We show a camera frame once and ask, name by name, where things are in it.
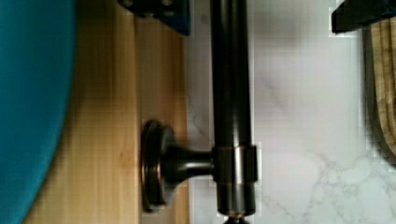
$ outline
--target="teal surface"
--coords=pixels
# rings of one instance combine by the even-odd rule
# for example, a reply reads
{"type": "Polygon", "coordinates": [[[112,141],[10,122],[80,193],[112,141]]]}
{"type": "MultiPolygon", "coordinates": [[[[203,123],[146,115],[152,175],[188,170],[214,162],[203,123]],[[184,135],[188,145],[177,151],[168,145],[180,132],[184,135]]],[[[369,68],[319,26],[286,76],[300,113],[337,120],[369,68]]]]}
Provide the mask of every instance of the teal surface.
{"type": "Polygon", "coordinates": [[[62,131],[75,48],[74,0],[0,1],[0,223],[21,223],[62,131]]]}

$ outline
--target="dark bronze pipe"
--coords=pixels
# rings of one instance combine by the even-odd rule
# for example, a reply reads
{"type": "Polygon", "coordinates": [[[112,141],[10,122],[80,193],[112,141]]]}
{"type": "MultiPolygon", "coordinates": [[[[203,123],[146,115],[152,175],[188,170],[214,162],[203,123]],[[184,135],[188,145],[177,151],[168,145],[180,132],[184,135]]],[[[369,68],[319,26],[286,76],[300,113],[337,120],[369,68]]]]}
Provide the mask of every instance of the dark bronze pipe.
{"type": "Polygon", "coordinates": [[[218,210],[230,217],[255,212],[256,148],[251,144],[246,0],[212,0],[215,146],[218,210]]]}
{"type": "Polygon", "coordinates": [[[210,152],[177,144],[173,130],[150,120],[141,135],[142,199],[147,211],[172,201],[177,185],[213,175],[218,210],[227,223],[246,223],[255,210],[257,152],[251,143],[246,0],[212,0],[215,145],[210,152]]]}

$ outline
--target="white marble tile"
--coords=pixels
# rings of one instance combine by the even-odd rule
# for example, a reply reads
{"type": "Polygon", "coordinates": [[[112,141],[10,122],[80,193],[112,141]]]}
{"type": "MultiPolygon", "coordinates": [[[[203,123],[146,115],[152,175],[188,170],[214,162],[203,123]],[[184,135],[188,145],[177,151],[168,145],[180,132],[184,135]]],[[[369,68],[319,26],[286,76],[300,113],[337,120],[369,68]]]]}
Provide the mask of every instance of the white marble tile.
{"type": "MultiPolygon", "coordinates": [[[[396,223],[396,175],[364,108],[359,32],[335,37],[334,0],[249,0],[254,142],[251,223],[396,223]]],[[[189,137],[213,145],[209,1],[193,1],[188,38],[189,137]]],[[[211,178],[191,181],[191,223],[223,223],[211,178]]]]}

